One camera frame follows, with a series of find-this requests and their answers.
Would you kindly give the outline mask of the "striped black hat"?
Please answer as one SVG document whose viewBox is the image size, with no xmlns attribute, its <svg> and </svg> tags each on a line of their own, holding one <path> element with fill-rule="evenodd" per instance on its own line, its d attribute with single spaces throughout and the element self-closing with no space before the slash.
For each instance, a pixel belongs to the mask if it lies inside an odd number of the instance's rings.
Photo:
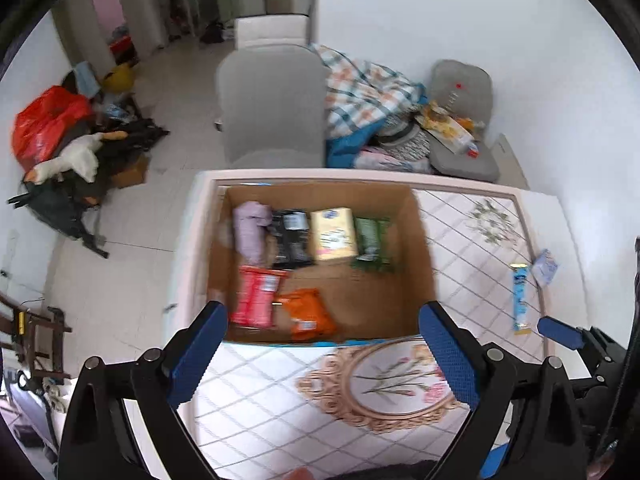
<svg viewBox="0 0 640 480">
<path fill-rule="evenodd" d="M 430 140 L 410 115 L 387 117 L 375 137 L 381 148 L 405 162 L 428 159 L 431 153 Z"/>
</svg>

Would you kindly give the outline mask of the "orange snack packet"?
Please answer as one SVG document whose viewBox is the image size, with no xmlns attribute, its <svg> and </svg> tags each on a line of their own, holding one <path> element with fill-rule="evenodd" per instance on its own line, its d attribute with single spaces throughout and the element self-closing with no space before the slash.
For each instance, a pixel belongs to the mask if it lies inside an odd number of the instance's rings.
<svg viewBox="0 0 640 480">
<path fill-rule="evenodd" d="M 277 302 L 291 319 L 291 336 L 294 341 L 308 341 L 336 334 L 337 325 L 326 310 L 318 288 L 294 290 L 277 296 Z"/>
</svg>

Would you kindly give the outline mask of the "black snack packet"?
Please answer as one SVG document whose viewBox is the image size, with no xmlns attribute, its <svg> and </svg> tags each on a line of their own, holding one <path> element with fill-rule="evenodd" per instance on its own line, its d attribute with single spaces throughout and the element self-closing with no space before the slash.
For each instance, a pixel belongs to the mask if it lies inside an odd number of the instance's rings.
<svg viewBox="0 0 640 480">
<path fill-rule="evenodd" d="M 301 209 L 277 209 L 272 212 L 269 234 L 277 244 L 272 267 L 295 270 L 311 266 L 314 259 L 308 249 L 309 223 Z"/>
</svg>

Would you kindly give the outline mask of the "yellow tissue pack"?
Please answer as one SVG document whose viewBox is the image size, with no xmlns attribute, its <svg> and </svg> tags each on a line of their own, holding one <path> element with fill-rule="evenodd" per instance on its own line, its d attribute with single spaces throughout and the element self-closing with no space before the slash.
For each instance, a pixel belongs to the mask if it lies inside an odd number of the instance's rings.
<svg viewBox="0 0 640 480">
<path fill-rule="evenodd" d="M 334 263 L 356 257 L 354 217 L 349 208 L 313 211 L 310 225 L 316 263 Z"/>
</svg>

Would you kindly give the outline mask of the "red plastic bag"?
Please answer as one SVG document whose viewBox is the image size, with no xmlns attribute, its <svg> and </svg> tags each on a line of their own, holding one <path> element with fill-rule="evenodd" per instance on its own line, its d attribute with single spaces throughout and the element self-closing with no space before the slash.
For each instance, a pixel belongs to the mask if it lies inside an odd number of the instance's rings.
<svg viewBox="0 0 640 480">
<path fill-rule="evenodd" d="M 12 151 L 25 172 L 49 160 L 68 129 L 93 116 L 81 94 L 52 86 L 15 116 Z"/>
</svg>

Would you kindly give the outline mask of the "yellow snack bag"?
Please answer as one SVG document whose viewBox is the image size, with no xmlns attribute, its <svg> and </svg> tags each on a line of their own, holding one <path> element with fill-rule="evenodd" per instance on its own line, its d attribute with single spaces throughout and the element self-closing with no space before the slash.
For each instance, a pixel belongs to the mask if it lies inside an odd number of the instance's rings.
<svg viewBox="0 0 640 480">
<path fill-rule="evenodd" d="M 474 143 L 472 134 L 454 120 L 446 108 L 437 104 L 426 104 L 416 120 L 423 130 L 434 136 L 451 153 L 464 153 Z"/>
</svg>

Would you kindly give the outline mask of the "red snack packet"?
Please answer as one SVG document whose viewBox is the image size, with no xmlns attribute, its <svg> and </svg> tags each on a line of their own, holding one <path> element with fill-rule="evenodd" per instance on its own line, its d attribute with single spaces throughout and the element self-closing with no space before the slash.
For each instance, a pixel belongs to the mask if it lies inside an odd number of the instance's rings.
<svg viewBox="0 0 640 480">
<path fill-rule="evenodd" d="M 231 322 L 255 330 L 270 328 L 274 297 L 289 275 L 285 270 L 241 266 L 239 299 L 230 315 Z"/>
</svg>

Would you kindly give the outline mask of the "small cardboard box on floor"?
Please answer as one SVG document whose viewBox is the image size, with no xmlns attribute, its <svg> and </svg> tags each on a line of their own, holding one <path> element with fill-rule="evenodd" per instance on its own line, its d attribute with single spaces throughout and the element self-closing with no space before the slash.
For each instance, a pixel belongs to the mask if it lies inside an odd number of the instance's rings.
<svg viewBox="0 0 640 480">
<path fill-rule="evenodd" d="M 149 168 L 149 157 L 140 154 L 124 169 L 111 176 L 111 184 L 114 188 L 131 188 L 143 184 L 146 180 L 146 172 Z"/>
</svg>

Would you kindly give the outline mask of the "white goose plush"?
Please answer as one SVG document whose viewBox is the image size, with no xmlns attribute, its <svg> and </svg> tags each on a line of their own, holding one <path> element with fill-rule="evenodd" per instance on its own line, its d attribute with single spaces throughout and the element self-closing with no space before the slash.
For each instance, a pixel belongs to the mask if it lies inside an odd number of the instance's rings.
<svg viewBox="0 0 640 480">
<path fill-rule="evenodd" d="M 40 185 L 63 172 L 73 171 L 82 180 L 93 183 L 99 167 L 96 151 L 104 141 L 124 140 L 127 136 L 128 133 L 122 130 L 80 136 L 66 145 L 55 158 L 40 162 L 27 171 L 24 181 Z"/>
</svg>

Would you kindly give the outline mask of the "lavender tissue pack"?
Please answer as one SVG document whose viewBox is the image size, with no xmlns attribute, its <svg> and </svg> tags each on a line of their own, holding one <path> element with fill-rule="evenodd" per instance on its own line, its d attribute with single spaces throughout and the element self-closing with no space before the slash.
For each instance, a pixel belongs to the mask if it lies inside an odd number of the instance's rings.
<svg viewBox="0 0 640 480">
<path fill-rule="evenodd" d="M 544 249 L 530 266 L 530 274 L 540 288 L 550 285 L 559 265 L 549 249 Z"/>
</svg>

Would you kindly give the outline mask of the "pink floral cloth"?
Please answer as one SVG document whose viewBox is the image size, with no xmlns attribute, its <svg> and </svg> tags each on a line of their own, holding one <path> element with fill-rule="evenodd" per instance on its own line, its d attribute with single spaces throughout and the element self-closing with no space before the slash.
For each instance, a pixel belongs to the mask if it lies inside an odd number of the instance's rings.
<svg viewBox="0 0 640 480">
<path fill-rule="evenodd" d="M 415 174 L 430 174 L 432 168 L 428 159 L 416 162 L 401 160 L 382 148 L 364 148 L 354 159 L 352 166 L 359 170 L 383 170 L 398 172 L 414 172 Z"/>
</svg>

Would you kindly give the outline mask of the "blue tube packet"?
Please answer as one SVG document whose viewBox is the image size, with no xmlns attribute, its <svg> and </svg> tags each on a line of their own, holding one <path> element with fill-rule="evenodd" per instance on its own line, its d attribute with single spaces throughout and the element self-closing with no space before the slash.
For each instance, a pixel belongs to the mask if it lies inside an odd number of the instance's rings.
<svg viewBox="0 0 640 480">
<path fill-rule="evenodd" d="M 513 331 L 517 335 L 529 332 L 528 307 L 526 304 L 526 283 L 528 265 L 514 262 L 510 264 L 512 271 L 512 299 L 513 299 Z"/>
</svg>

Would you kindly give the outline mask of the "purple socks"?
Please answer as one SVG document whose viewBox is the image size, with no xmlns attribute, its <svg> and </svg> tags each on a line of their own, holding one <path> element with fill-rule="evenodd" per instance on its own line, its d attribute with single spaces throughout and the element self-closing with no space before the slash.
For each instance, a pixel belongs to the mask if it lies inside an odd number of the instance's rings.
<svg viewBox="0 0 640 480">
<path fill-rule="evenodd" d="M 266 231 L 271 220 L 271 208 L 254 200 L 233 211 L 235 248 L 250 266 L 265 263 Z"/>
</svg>

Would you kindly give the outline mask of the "green wipes packet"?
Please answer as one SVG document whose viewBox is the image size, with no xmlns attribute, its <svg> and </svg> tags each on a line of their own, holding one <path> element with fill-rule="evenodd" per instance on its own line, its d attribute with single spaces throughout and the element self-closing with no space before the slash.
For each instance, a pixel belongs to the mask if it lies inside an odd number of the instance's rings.
<svg viewBox="0 0 640 480">
<path fill-rule="evenodd" d="M 357 255 L 352 260 L 352 267 L 363 271 L 392 272 L 388 248 L 390 219 L 356 217 L 354 226 Z"/>
</svg>

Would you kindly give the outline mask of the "plaid blanket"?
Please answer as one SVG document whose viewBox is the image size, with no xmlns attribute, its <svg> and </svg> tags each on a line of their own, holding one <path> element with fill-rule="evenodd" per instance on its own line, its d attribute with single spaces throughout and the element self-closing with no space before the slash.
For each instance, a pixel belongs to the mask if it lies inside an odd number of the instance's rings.
<svg viewBox="0 0 640 480">
<path fill-rule="evenodd" d="M 321 44 L 311 50 L 326 73 L 326 136 L 338 139 L 380 122 L 411 112 L 423 101 L 425 90 L 397 70 Z"/>
</svg>

